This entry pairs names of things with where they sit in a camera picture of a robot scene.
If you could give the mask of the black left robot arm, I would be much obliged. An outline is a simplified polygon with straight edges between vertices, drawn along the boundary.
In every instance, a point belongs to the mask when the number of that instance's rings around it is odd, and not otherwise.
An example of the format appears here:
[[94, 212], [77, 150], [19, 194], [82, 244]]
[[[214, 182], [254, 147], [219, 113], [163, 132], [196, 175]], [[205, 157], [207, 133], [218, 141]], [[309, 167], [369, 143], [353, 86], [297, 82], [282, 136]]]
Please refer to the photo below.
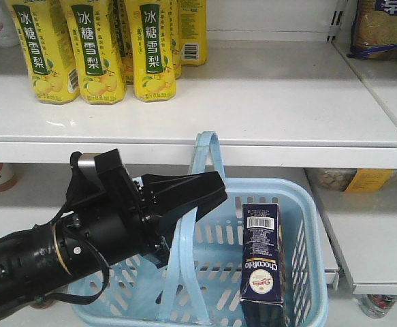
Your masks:
[[119, 151], [74, 152], [66, 201], [47, 223], [0, 238], [0, 320], [49, 300], [88, 305], [61, 288], [96, 272], [107, 286], [110, 267], [141, 255], [168, 264], [177, 221], [191, 210], [203, 217], [227, 199], [216, 172], [144, 174], [133, 180]]

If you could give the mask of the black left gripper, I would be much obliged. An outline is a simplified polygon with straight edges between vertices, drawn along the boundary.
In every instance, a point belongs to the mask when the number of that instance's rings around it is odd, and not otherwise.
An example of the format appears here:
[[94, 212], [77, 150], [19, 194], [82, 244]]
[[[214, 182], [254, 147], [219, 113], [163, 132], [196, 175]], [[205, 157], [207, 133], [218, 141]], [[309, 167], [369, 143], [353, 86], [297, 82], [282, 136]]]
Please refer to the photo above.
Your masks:
[[145, 174], [138, 183], [116, 149], [99, 153], [95, 167], [101, 187], [70, 166], [65, 203], [53, 219], [53, 243], [65, 269], [100, 269], [137, 254], [161, 268], [177, 221], [194, 208], [199, 221], [227, 199], [216, 171]]

